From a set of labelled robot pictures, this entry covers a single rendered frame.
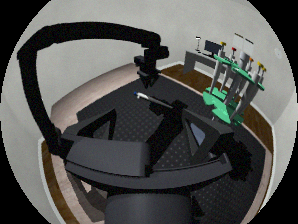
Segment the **white pipette with blue button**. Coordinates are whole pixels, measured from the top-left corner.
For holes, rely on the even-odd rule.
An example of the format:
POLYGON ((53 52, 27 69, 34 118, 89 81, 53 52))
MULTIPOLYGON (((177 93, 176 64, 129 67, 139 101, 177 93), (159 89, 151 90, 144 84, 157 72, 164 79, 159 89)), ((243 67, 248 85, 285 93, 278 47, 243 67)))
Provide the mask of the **white pipette with blue button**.
MULTIPOLYGON (((137 95, 137 92, 134 92, 134 95, 137 95)), ((153 99, 153 97, 149 97, 149 96, 146 96, 146 95, 142 95, 142 93, 138 93, 137 95, 137 99, 140 99, 140 97, 142 97, 142 99, 146 99, 146 100, 149 100, 149 101, 153 101, 153 103, 157 103, 157 104, 161 104, 161 105, 165 105, 165 107, 169 107, 169 108, 173 108, 173 107, 170 107, 170 105, 166 105, 164 103, 161 103, 161 101, 158 101, 156 99, 153 99)))

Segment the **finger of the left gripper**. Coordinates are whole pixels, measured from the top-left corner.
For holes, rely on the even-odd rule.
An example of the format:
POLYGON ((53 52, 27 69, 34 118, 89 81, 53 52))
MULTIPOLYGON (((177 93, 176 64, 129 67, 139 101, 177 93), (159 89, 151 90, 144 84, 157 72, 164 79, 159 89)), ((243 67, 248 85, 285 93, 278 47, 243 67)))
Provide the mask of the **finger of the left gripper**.
POLYGON ((144 87, 145 87, 146 89, 148 89, 148 85, 149 85, 149 83, 150 83, 150 80, 142 79, 141 76, 140 76, 140 79, 142 80, 142 83, 144 83, 144 87), (145 83, 146 83, 146 85, 145 85, 145 83))
POLYGON ((156 80, 158 79, 158 77, 154 77, 154 80, 152 81, 152 79, 150 79, 150 83, 149 83, 149 85, 150 85, 150 87, 152 87, 152 85, 154 84, 154 83, 156 83, 156 80))

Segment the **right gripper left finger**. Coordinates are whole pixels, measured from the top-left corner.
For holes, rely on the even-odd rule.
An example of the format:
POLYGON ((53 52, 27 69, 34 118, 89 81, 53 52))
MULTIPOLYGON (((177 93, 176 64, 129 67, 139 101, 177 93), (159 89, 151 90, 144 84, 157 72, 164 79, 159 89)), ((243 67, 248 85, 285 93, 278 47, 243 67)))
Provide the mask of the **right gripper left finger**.
POLYGON ((102 127, 109 121, 108 127, 106 127, 106 131, 102 139, 104 140, 112 140, 114 125, 116 125, 116 109, 109 109, 101 115, 90 117, 90 119, 82 120, 80 123, 76 123, 73 125, 69 125, 64 132, 73 133, 73 135, 84 136, 84 137, 93 137, 93 132, 96 132, 98 128, 102 127))

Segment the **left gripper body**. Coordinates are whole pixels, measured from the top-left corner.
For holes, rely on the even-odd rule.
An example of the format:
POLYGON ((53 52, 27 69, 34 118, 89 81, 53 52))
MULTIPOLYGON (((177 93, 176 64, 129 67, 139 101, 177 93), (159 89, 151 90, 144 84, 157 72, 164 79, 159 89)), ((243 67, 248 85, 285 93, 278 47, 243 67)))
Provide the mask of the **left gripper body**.
POLYGON ((148 61, 144 61, 145 67, 144 72, 137 71, 137 75, 141 75, 142 79, 150 80, 154 79, 154 77, 158 77, 157 73, 161 73, 160 69, 156 68, 156 61, 154 63, 148 63, 148 61))

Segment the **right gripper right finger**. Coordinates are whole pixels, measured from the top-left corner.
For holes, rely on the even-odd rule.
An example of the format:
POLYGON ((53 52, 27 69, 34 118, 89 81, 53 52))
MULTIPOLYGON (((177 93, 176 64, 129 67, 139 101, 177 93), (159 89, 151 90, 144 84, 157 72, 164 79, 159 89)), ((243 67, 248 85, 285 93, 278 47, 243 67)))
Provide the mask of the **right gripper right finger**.
POLYGON ((217 123, 217 121, 210 120, 208 117, 197 115, 197 113, 188 111, 185 108, 182 109, 181 119, 182 125, 184 125, 190 165, 200 164, 209 152, 225 148, 231 137, 234 136, 233 129, 227 127, 227 125, 217 123), (198 144, 189 121, 205 133, 205 139, 201 145, 198 144))

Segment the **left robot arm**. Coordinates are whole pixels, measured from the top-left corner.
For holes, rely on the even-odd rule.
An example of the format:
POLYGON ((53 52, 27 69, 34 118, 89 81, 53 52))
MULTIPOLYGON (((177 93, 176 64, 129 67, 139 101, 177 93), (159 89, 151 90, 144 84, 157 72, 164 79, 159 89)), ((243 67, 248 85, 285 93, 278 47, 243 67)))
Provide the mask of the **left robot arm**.
MULTIPOLYGON (((25 99, 27 99, 37 127, 40 128, 45 141, 47 141, 49 153, 60 156, 60 159, 63 160, 67 159, 69 151, 61 143, 60 137, 63 133, 49 120, 43 99, 41 99, 36 72, 37 51, 44 49, 44 47, 51 47, 53 43, 59 44, 71 40, 113 39, 132 41, 132 43, 134 41, 134 43, 141 44, 142 48, 148 48, 144 49, 144 56, 134 56, 134 64, 136 67, 140 67, 141 72, 144 72, 144 61, 154 63, 154 61, 169 57, 168 47, 160 45, 161 36, 156 32, 122 26, 122 24, 105 22, 59 23, 49 27, 45 26, 36 34, 29 37, 23 47, 17 51, 21 81, 23 81, 25 99), (153 45, 153 47, 146 47, 146 45, 153 45)), ((67 165, 67 163, 68 160, 65 160, 64 164, 67 165)))

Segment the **white pipette with yellow button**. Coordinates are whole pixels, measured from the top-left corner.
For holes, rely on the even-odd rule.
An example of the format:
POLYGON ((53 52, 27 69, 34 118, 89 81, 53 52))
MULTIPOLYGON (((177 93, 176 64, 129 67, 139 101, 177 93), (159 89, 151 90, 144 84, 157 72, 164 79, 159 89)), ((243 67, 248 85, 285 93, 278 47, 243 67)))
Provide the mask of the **white pipette with yellow button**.
MULTIPOLYGON (((225 59, 226 57, 227 61, 230 61, 230 57, 225 56, 225 52, 223 52, 223 45, 226 45, 226 43, 223 43, 223 41, 221 41, 221 44, 222 44, 222 49, 218 51, 218 56, 222 57, 222 59, 225 59)), ((212 95, 214 85, 216 85, 218 77, 220 77, 221 69, 222 69, 222 63, 220 63, 220 61, 217 60, 216 69, 214 69, 214 73, 213 73, 212 87, 210 87, 209 95, 212 95)))

